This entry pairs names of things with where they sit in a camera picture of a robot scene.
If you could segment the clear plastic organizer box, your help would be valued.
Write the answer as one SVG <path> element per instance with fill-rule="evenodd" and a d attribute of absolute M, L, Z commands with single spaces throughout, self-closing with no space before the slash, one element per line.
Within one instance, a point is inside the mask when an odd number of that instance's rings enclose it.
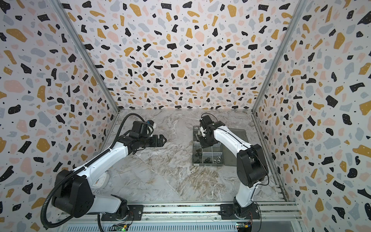
<path fill-rule="evenodd" d="M 237 166 L 237 158 L 221 143 L 202 148 L 200 127 L 193 127 L 192 163 L 194 166 Z"/>

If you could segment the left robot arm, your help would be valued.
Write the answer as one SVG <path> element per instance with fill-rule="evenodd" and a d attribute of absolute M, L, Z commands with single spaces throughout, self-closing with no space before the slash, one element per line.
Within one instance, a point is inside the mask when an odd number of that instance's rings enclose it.
<path fill-rule="evenodd" d="M 132 129 L 117 135 L 104 152 L 73 171 L 61 171 L 56 184 L 61 186 L 54 193 L 51 204 L 74 218 L 86 214 L 108 213 L 116 219 L 128 215 L 127 200 L 112 196 L 98 196 L 92 187 L 106 171 L 118 161 L 145 148 L 160 148 L 166 143 L 163 135 L 154 135 L 155 123 L 134 121 Z"/>

